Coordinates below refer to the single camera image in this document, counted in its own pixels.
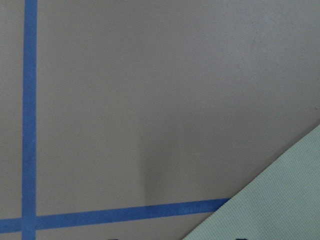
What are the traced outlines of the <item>olive green long-sleeve shirt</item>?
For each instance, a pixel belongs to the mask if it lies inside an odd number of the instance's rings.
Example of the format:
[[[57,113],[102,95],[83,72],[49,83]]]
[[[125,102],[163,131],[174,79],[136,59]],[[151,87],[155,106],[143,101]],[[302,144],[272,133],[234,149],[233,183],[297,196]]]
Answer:
[[[189,240],[317,240],[319,237],[318,127],[187,235]]]

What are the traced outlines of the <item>brown table mat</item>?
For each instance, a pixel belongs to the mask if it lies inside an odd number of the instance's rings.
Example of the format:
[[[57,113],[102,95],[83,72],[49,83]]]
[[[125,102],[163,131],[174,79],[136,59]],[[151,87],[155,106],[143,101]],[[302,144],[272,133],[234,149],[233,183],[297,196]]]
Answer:
[[[320,123],[317,0],[3,0],[0,237],[180,240]]]

